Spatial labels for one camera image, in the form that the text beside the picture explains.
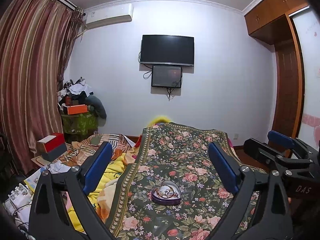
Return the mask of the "yellow blanket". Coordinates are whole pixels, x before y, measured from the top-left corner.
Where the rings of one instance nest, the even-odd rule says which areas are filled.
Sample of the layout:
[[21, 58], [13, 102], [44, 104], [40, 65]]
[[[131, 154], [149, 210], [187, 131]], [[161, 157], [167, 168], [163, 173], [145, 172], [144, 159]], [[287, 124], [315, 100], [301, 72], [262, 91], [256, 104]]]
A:
[[113, 157], [104, 171], [97, 188], [88, 195], [99, 218], [105, 222], [109, 217], [119, 177], [124, 173], [127, 165], [135, 162], [142, 137], [119, 139], [113, 151]]

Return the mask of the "purple heart jewelry box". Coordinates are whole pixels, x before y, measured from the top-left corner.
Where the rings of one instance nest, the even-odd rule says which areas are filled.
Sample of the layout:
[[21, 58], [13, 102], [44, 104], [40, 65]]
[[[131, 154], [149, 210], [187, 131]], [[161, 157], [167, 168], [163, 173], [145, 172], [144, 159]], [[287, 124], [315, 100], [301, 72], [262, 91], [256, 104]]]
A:
[[181, 203], [181, 192], [172, 181], [163, 181], [151, 191], [151, 200], [159, 205], [175, 206]]

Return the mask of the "wall mounted black television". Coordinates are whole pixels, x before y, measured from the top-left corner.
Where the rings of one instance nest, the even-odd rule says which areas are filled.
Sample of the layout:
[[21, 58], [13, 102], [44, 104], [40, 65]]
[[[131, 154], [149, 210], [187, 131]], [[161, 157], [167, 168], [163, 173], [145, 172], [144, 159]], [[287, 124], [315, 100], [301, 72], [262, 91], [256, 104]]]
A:
[[194, 38], [189, 36], [143, 35], [140, 62], [193, 67], [194, 46]]

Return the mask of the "wooden overhead cabinet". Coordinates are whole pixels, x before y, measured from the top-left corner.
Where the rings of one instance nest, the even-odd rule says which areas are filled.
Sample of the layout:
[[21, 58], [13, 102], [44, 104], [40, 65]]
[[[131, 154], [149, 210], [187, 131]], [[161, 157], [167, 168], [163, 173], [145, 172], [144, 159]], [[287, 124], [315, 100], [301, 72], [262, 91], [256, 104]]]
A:
[[269, 45], [291, 40], [287, 16], [307, 5], [307, 0], [262, 0], [245, 15], [249, 36]]

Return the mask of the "floral green bedspread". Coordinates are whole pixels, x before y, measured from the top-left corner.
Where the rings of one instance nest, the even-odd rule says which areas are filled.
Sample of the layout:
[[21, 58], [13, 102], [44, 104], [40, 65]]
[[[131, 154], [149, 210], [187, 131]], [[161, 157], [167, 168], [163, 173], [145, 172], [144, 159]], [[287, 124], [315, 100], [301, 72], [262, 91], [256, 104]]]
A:
[[[106, 226], [117, 239], [206, 239], [233, 200], [212, 165], [215, 142], [230, 156], [228, 135], [174, 123], [145, 128], [138, 156], [120, 176]], [[165, 181], [177, 185], [180, 204], [151, 199]]]

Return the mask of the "orange shoe box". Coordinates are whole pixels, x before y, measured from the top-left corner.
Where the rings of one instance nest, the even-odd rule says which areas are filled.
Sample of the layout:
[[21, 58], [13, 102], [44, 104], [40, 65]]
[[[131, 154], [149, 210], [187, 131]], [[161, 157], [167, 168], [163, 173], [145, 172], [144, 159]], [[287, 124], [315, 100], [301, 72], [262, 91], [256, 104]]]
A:
[[65, 115], [75, 115], [87, 113], [88, 108], [86, 105], [75, 105], [75, 106], [63, 106], [63, 113]]

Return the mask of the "white clothes pile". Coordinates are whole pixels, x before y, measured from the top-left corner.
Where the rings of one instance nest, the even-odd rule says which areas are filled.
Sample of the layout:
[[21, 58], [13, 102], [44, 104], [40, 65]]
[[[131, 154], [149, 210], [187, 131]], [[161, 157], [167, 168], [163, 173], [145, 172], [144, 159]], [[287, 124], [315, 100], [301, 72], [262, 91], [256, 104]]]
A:
[[83, 77], [80, 77], [80, 79], [75, 82], [73, 82], [73, 80], [67, 81], [58, 92], [58, 96], [80, 95], [82, 92], [84, 92], [86, 96], [93, 95], [92, 87], [86, 83]]

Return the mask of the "brown wooden door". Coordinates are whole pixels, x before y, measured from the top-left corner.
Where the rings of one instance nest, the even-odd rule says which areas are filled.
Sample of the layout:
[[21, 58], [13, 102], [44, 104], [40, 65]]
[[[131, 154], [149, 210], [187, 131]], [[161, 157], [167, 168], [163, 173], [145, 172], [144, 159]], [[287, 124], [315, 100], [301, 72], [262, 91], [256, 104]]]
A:
[[293, 40], [275, 45], [277, 63], [277, 97], [272, 129], [295, 137], [298, 128], [299, 76], [298, 58]]

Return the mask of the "small wall monitor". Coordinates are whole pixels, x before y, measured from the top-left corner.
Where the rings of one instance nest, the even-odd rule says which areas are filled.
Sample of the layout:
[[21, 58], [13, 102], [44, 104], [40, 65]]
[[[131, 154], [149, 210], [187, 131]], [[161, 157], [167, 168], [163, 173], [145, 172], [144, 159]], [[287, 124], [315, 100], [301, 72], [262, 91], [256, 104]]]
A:
[[152, 67], [151, 86], [159, 88], [181, 88], [182, 67], [155, 65]]

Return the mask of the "striped red curtain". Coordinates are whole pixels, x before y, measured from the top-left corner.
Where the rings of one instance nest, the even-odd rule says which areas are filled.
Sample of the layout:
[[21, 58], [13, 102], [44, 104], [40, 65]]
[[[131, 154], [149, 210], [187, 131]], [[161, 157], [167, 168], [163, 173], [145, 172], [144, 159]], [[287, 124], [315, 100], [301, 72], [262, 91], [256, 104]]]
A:
[[83, 13], [58, 0], [12, 0], [1, 17], [1, 133], [24, 173], [37, 142], [62, 132], [57, 94]]

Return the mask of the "red white box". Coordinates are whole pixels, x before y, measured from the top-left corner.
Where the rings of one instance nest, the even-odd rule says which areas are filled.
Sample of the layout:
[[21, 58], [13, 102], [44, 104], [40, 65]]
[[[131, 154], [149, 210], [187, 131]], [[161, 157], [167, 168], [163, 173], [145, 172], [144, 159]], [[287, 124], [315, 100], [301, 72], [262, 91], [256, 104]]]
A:
[[67, 151], [63, 133], [53, 133], [37, 141], [44, 160], [52, 162]]

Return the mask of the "white power strip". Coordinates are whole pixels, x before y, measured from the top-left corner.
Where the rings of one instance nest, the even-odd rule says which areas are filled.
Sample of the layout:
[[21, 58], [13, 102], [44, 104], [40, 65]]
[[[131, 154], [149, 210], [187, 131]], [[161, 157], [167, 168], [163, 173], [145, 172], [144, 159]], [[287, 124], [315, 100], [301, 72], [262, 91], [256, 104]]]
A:
[[27, 185], [19, 183], [8, 195], [10, 202], [15, 208], [19, 208], [31, 203], [33, 192]]

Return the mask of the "green patterned storage box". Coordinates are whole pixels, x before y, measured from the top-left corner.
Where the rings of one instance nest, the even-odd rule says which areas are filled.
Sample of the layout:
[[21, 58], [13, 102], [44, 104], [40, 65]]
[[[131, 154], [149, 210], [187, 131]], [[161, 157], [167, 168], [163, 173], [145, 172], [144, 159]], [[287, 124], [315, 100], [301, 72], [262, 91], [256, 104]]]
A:
[[65, 140], [82, 141], [98, 130], [98, 121], [94, 114], [87, 112], [76, 115], [61, 115]]

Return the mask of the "white air conditioner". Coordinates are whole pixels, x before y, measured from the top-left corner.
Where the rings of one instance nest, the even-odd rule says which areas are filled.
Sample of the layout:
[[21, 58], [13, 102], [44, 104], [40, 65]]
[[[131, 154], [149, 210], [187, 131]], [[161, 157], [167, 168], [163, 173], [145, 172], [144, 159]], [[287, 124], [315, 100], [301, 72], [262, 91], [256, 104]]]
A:
[[88, 12], [85, 28], [94, 29], [132, 21], [133, 5], [122, 4]]

